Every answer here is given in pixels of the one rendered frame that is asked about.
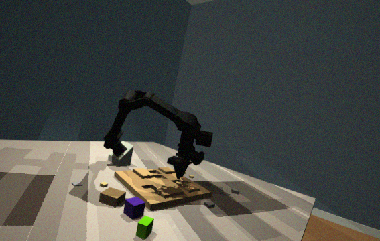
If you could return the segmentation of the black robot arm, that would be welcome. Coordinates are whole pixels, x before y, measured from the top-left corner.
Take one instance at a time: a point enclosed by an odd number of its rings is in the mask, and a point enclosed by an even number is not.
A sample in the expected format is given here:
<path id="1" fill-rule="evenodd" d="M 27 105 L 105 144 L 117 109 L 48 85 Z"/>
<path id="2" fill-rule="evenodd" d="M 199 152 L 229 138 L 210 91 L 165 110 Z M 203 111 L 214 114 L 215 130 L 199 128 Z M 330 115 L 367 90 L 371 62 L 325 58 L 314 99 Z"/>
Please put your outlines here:
<path id="1" fill-rule="evenodd" d="M 104 136 L 104 148 L 112 149 L 116 157 L 127 150 L 126 146 L 119 140 L 124 132 L 121 127 L 123 126 L 126 116 L 131 110 L 136 110 L 144 106 L 154 109 L 173 121 L 178 127 L 178 130 L 182 131 L 180 142 L 193 144 L 194 139 L 196 139 L 195 142 L 197 145 L 211 147 L 213 133 L 201 131 L 201 125 L 197 121 L 195 115 L 178 110 L 157 97 L 151 91 L 128 90 L 124 97 L 119 101 L 119 112 L 111 129 Z M 203 151 L 195 151 L 195 147 L 193 147 L 192 150 L 191 148 L 187 150 L 184 158 L 188 158 L 195 166 L 197 166 L 204 160 L 204 154 Z"/>

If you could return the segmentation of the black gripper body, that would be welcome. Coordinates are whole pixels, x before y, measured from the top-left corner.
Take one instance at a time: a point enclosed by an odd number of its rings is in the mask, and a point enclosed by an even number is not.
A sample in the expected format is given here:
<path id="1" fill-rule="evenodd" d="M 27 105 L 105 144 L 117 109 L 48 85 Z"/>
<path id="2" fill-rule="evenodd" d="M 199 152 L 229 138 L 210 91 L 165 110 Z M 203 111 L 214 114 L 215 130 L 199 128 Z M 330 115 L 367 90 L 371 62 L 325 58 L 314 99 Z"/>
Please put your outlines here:
<path id="1" fill-rule="evenodd" d="M 179 146 L 178 152 L 176 153 L 177 157 L 176 156 L 169 157 L 167 160 L 167 163 L 178 166 L 178 167 L 182 167 L 182 166 L 185 166 L 185 162 L 190 162 L 190 160 L 188 158 L 185 159 L 184 156 L 187 150 L 189 148 L 191 148 L 192 150 L 194 146 L 193 144 L 188 144 L 188 143 L 183 143 L 183 142 L 178 143 L 178 146 Z"/>

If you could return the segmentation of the purple cube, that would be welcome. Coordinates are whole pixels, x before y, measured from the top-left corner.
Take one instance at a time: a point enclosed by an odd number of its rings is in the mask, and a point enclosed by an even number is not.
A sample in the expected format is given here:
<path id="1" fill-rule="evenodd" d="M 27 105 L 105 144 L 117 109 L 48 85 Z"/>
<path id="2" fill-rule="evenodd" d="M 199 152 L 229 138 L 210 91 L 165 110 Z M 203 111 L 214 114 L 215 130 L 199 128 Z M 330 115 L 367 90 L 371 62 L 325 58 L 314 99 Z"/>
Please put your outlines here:
<path id="1" fill-rule="evenodd" d="M 131 219 L 144 216 L 145 201 L 138 197 L 132 197 L 125 200 L 125 207 L 123 213 Z"/>

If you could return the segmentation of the green block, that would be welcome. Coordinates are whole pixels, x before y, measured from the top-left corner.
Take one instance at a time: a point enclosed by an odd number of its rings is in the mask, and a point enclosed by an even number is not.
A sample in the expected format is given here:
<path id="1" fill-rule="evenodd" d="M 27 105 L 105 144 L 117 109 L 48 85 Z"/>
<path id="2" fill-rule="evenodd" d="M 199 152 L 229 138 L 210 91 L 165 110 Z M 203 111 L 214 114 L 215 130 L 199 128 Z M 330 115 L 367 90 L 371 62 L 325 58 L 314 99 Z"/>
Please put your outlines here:
<path id="1" fill-rule="evenodd" d="M 136 236 L 146 239 L 146 237 L 151 233 L 153 226 L 153 218 L 144 216 L 140 221 L 138 221 Z"/>

